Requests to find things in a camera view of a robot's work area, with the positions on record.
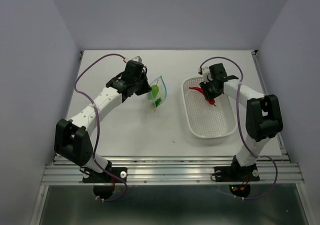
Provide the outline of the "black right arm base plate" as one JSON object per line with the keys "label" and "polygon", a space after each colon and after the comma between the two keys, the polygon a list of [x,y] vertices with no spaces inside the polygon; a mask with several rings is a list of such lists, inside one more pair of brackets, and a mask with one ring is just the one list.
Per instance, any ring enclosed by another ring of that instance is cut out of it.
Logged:
{"label": "black right arm base plate", "polygon": [[216,166],[210,179],[218,183],[229,183],[232,195],[246,199],[251,193],[250,182],[259,182],[260,176],[257,166],[248,167]]}

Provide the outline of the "white toy radish green top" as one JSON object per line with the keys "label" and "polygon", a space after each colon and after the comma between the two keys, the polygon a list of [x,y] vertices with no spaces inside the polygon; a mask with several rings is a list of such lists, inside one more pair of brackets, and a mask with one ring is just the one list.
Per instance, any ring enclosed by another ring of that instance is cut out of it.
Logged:
{"label": "white toy radish green top", "polygon": [[162,100],[161,97],[159,97],[158,99],[153,100],[154,109],[156,110],[157,107],[162,104],[162,102],[163,102],[163,100]]}

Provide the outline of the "green toy pepper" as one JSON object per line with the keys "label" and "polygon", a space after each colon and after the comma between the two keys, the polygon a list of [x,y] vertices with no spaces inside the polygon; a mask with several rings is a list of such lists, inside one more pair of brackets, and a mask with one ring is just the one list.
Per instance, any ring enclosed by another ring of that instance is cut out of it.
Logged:
{"label": "green toy pepper", "polygon": [[159,93],[159,90],[160,89],[159,89],[158,85],[152,85],[149,97],[151,99],[155,99],[157,97],[158,93]]}

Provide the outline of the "red toy chili pepper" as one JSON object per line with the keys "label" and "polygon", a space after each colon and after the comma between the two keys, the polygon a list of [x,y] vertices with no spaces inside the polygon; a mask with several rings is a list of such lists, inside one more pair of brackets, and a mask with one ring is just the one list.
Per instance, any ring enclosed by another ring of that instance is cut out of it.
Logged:
{"label": "red toy chili pepper", "polygon": [[[203,91],[202,88],[200,88],[200,87],[189,87],[189,89],[190,89],[190,90],[197,91],[197,92],[201,93],[201,94],[205,97],[205,93],[204,93],[204,91]],[[214,99],[208,100],[208,99],[205,98],[205,100],[206,100],[210,105],[215,106],[215,107],[217,106],[217,105],[216,105],[216,101],[215,101]]]}

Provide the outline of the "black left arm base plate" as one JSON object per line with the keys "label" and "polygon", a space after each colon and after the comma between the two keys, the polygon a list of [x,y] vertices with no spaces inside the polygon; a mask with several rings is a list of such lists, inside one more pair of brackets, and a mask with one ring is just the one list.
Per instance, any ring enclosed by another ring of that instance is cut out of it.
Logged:
{"label": "black left arm base plate", "polygon": [[[93,185],[93,195],[96,200],[106,203],[115,202],[122,199],[128,191],[127,167],[110,167],[108,172],[112,174],[98,173],[87,167],[80,167],[79,171],[82,173],[82,182],[84,184],[94,184]],[[124,185],[124,191],[116,195],[116,184]]]}

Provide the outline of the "clear zip top bag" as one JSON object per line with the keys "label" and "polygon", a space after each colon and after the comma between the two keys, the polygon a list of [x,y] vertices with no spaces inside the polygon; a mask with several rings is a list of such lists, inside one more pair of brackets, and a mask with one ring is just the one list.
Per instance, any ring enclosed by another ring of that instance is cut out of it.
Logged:
{"label": "clear zip top bag", "polygon": [[147,94],[147,101],[155,112],[157,108],[164,103],[167,98],[167,86],[160,75],[150,84],[151,91]]}

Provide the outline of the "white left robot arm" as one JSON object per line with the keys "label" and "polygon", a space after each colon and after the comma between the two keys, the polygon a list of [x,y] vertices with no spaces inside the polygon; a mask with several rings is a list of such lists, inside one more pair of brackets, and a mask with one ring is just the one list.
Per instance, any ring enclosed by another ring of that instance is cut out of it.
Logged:
{"label": "white left robot arm", "polygon": [[147,71],[141,62],[129,60],[124,71],[108,81],[86,108],[68,120],[60,119],[55,128],[54,151],[79,167],[94,171],[100,182],[108,181],[112,164],[97,154],[91,135],[100,131],[100,122],[127,98],[151,91]]}

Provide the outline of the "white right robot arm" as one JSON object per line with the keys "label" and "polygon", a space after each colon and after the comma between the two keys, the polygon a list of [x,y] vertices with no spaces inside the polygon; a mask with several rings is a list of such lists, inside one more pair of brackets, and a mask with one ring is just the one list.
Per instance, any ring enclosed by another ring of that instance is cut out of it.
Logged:
{"label": "white right robot arm", "polygon": [[233,179],[242,180],[248,175],[247,167],[256,163],[264,146],[283,130],[278,97],[243,85],[243,72],[240,78],[227,75],[222,63],[201,67],[198,73],[203,78],[199,85],[208,102],[220,95],[236,101],[237,126],[243,145],[235,155],[237,164],[230,167],[230,174]]}

